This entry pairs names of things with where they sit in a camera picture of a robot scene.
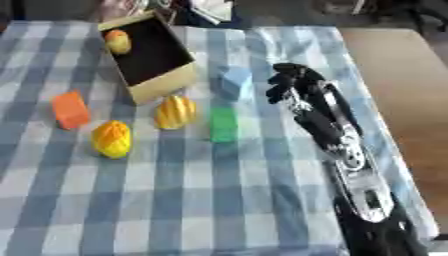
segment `yellow fruit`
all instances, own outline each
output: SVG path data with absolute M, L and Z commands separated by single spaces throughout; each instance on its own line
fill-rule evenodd
M 106 45 L 114 54 L 126 54 L 131 50 L 131 39 L 123 30 L 114 29 L 105 36 Z
M 172 95 L 156 109 L 155 122 L 162 129 L 179 129 L 196 117 L 196 103 L 183 96 Z
M 124 157 L 131 149 L 131 131 L 120 121 L 106 122 L 93 130 L 92 145 L 98 152 L 112 159 Z

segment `cardboard box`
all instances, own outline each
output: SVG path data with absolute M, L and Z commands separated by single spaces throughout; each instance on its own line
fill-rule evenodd
M 131 38 L 131 52 L 111 54 L 137 105 L 194 82 L 193 57 L 156 11 L 101 23 L 98 28 L 103 37 L 110 30 L 120 29 Z

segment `green block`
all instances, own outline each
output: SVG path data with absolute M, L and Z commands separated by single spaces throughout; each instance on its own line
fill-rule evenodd
M 237 122 L 232 108 L 212 108 L 210 112 L 210 140 L 230 142 L 236 140 Z

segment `orange block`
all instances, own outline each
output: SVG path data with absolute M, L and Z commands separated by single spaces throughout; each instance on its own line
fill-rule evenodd
M 90 121 L 89 109 L 77 90 L 54 97 L 52 105 L 56 120 L 64 129 L 77 128 Z

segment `light blue cube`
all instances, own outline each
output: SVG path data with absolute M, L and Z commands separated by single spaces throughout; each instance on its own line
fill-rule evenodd
M 252 98 L 252 73 L 247 68 L 230 67 L 221 75 L 221 92 L 226 99 L 237 101 Z

